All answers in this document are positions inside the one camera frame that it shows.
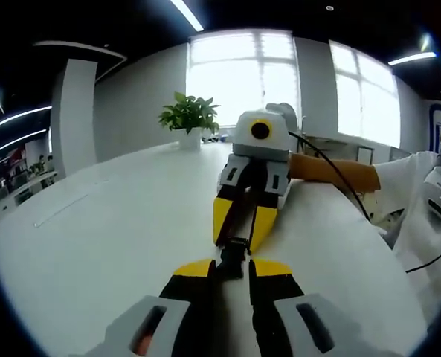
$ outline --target potted plant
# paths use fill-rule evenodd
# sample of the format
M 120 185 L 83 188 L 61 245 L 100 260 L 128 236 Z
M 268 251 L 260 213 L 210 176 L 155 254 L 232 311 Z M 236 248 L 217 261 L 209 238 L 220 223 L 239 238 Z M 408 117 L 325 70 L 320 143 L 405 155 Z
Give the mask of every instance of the potted plant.
M 169 127 L 169 130 L 181 131 L 181 149 L 200 149 L 200 137 L 202 130 L 209 129 L 212 134 L 219 129 L 219 124 L 213 121 L 218 105 L 212 105 L 213 98 L 204 100 L 194 96 L 175 92 L 176 104 L 164 106 L 159 123 Z

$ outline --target black cable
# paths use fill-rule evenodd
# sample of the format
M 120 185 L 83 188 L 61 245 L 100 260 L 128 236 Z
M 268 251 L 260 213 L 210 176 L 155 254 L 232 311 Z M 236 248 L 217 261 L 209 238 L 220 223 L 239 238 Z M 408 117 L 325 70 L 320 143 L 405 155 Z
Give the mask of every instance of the black cable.
M 331 165 L 331 167 L 334 169 L 334 171 L 338 174 L 338 176 L 341 178 L 341 180 L 343 181 L 343 183 L 346 185 L 347 189 L 353 194 L 355 200 L 357 201 L 357 203 L 359 204 L 359 207 L 362 210 L 362 213 L 364 214 L 364 216 L 366 217 L 367 221 L 370 222 L 370 218 L 369 215 L 367 214 L 366 209 L 364 208 L 364 205 L 362 204 L 359 196 L 357 196 L 357 193 L 354 191 L 353 187 L 351 186 L 351 184 L 346 180 L 346 178 L 344 177 L 344 175 L 341 173 L 341 171 L 336 167 L 336 165 L 334 165 L 334 163 L 326 156 L 324 155 L 324 153 L 318 149 L 317 147 L 315 147 L 313 144 L 311 144 L 309 141 L 307 141 L 305 138 L 300 137 L 298 134 L 295 134 L 294 132 L 288 132 L 291 136 L 294 136 L 297 140 L 298 143 L 301 142 L 303 144 L 308 145 L 309 147 L 311 147 L 314 151 L 316 151 L 320 157 L 322 157 L 324 160 L 326 160 L 326 162 Z
M 408 274 L 408 273 L 411 273 L 412 271 L 417 271 L 419 269 L 426 268 L 426 267 L 432 265 L 433 263 L 435 263 L 440 258 L 441 258 L 441 255 L 439 255 L 438 257 L 436 257 L 432 261 L 428 262 L 427 264 L 424 264 L 423 266 L 417 266 L 416 268 L 406 270 L 405 272 Z

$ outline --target white pillar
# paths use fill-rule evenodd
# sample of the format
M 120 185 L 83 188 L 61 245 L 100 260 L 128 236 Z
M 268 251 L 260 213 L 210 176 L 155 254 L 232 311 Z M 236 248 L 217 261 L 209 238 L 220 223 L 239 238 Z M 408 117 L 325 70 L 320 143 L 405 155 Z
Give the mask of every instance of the white pillar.
M 96 164 L 93 99 L 96 62 L 69 59 L 55 83 L 51 143 L 59 178 Z

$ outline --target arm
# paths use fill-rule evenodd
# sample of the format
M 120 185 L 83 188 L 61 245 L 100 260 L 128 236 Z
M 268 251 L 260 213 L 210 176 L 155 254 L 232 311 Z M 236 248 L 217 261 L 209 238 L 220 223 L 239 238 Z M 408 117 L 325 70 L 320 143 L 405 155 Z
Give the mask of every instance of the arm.
M 374 166 L 348 160 L 332 160 L 332 162 L 357 192 L 366 193 L 380 190 L 381 185 Z M 341 177 L 322 158 L 292 154 L 289 169 L 293 179 L 328 182 L 341 190 L 347 190 Z

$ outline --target bright window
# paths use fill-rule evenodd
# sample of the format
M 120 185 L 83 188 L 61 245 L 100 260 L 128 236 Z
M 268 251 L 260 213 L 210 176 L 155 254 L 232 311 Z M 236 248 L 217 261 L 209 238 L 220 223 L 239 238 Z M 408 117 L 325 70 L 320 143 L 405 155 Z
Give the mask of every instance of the bright window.
M 288 103 L 299 114 L 292 35 L 276 30 L 233 30 L 190 40 L 187 94 L 213 97 L 220 126 L 234 126 L 246 110 Z
M 338 131 L 400 147 L 400 108 L 390 68 L 330 42 L 338 89 Z

